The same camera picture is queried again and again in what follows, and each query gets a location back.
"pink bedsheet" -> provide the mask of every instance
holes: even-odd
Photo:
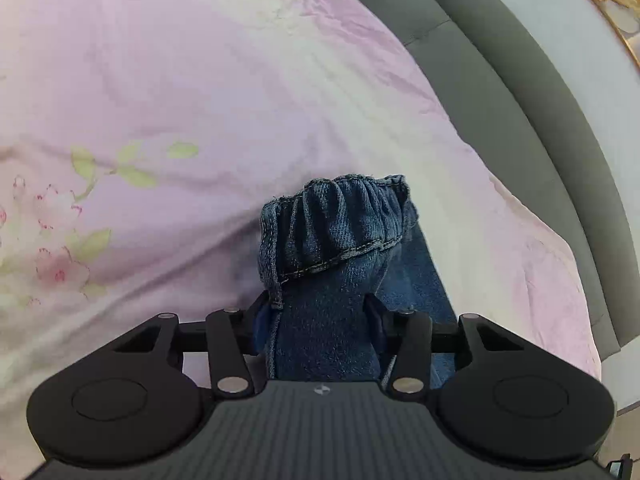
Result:
[[[158,312],[249,305],[261,206],[316,177],[404,173],[455,311],[600,376],[567,245],[356,0],[0,0],[0,136],[4,480],[42,460],[37,384]]]

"circular pad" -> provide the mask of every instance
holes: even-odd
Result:
[[[27,406],[47,458],[100,468],[173,449],[201,416],[193,381],[146,353],[92,354],[42,383]]]
[[[597,452],[614,404],[598,381],[546,352],[497,351],[444,384],[438,416],[482,456],[560,467]]]
[[[126,418],[146,404],[146,390],[129,379],[105,379],[78,388],[71,404],[80,415],[106,422]]]

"green leaf print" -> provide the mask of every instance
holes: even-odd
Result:
[[[95,159],[89,150],[76,146],[71,149],[71,163],[76,173],[87,182],[95,178]]]
[[[158,183],[156,178],[146,171],[139,170],[133,166],[119,166],[116,170],[124,180],[136,187],[155,187]]]
[[[67,243],[73,259],[86,264],[95,260],[109,246],[110,240],[111,229],[101,229],[85,237],[68,239]]]
[[[132,161],[138,156],[139,151],[140,151],[140,141],[134,140],[130,142],[118,152],[118,155],[116,156],[118,165],[124,166],[126,164],[132,163]]]
[[[166,150],[169,158],[191,158],[198,154],[199,148],[190,142],[174,142]]]

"denim fabric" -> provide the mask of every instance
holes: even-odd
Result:
[[[390,310],[455,321],[417,219],[401,175],[313,180],[264,206],[258,265],[272,309],[271,378],[380,378],[362,311],[367,292]],[[434,355],[432,386],[453,371],[452,356]]]

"gray fabric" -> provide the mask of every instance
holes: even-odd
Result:
[[[589,241],[618,341],[626,344],[640,335],[638,260],[609,166],[578,103],[500,0],[437,1],[500,75],[546,147]]]
[[[590,226],[592,237],[598,237],[597,229],[594,226],[599,226],[600,229],[614,229],[613,234],[601,234],[599,242],[602,241],[602,238],[621,238],[622,228],[618,213],[622,204],[618,204],[620,207],[616,206],[615,199],[618,202],[620,199],[602,152],[599,150],[593,133],[586,124],[574,98],[549,60],[499,0],[490,0],[491,6],[495,2],[501,6],[501,11],[495,11],[491,18],[487,14],[492,12],[492,8],[488,7],[489,4],[486,3],[486,0],[455,0],[456,3],[450,6],[460,14],[463,14],[463,11],[459,10],[459,7],[481,9],[479,12],[482,15],[482,25],[474,27],[474,30],[483,37],[493,35],[493,43],[501,45],[502,50],[510,50],[512,45],[510,30],[516,26],[520,27],[532,45],[527,46],[527,42],[516,35],[524,43],[518,47],[518,52],[528,53],[528,50],[532,50],[535,53],[532,56],[533,61],[543,66],[540,68],[540,72],[547,74],[547,80],[554,88],[549,89],[544,78],[531,75],[532,69],[527,68],[521,72],[524,82],[519,85],[514,84],[518,92],[511,91],[505,85],[505,77],[502,76],[502,73],[497,73],[494,70],[495,67],[483,55],[484,52],[481,54],[469,40],[466,29],[463,34],[457,23],[443,19],[447,14],[435,0],[361,1],[398,36],[414,56],[449,113],[449,117],[461,138],[474,147],[487,167],[505,183],[515,196],[558,232],[572,247],[588,300],[594,339],[600,356],[604,359],[619,351],[620,346],[609,317],[590,244],[572,199],[552,159],[555,161],[558,158],[564,164],[559,165],[565,172],[571,173],[571,164],[580,166],[578,170],[575,170],[578,175],[596,171],[596,175],[584,174],[582,176],[583,181],[588,182],[587,186],[584,183],[582,186],[578,186],[580,179],[575,176],[570,175],[567,180],[572,184],[572,189],[580,187],[580,190],[575,192],[580,200],[597,201],[600,200],[601,194],[607,194],[606,201],[599,203],[599,206],[598,204],[583,206],[581,210],[583,216],[589,217],[582,222]],[[485,27],[486,22],[491,22],[496,16],[498,21],[502,23],[500,27],[506,27],[507,31]],[[497,49],[492,42],[488,40],[487,42],[490,43],[488,48]],[[528,59],[523,61],[526,66],[528,66],[528,62]],[[516,70],[516,68],[511,67],[505,70]],[[517,80],[517,74],[511,75],[511,78]],[[532,88],[527,86],[529,79],[535,80]],[[564,89],[558,90],[557,86],[562,86]],[[522,99],[527,104],[525,109],[520,102],[521,95],[524,96]],[[549,102],[550,100],[559,101],[559,103],[552,104]],[[566,110],[571,118],[563,118],[559,113],[563,110]],[[538,128],[547,128],[546,135],[542,137],[545,139],[551,137],[549,150],[555,149],[559,152],[555,157],[550,158],[547,153],[547,149],[536,132]],[[561,142],[556,139],[554,141],[556,137],[561,136],[565,136],[569,140]],[[580,146],[573,146],[575,139],[582,139]],[[576,160],[576,156],[572,156],[570,153],[563,154],[562,150],[576,150],[578,153],[587,150],[590,156],[587,158],[586,155],[583,155],[584,159],[578,158]],[[613,191],[609,189],[609,183],[613,186]],[[600,188],[594,192],[593,187],[597,186]],[[610,208],[610,211],[604,210],[606,214],[602,214],[602,207]],[[630,238],[624,212],[622,212],[622,219],[624,220],[622,227],[626,225],[626,232]],[[606,259],[606,255],[602,255],[602,251],[600,254],[604,258],[601,266],[610,263],[610,260]],[[632,267],[635,265],[637,269],[635,254],[632,256]]]

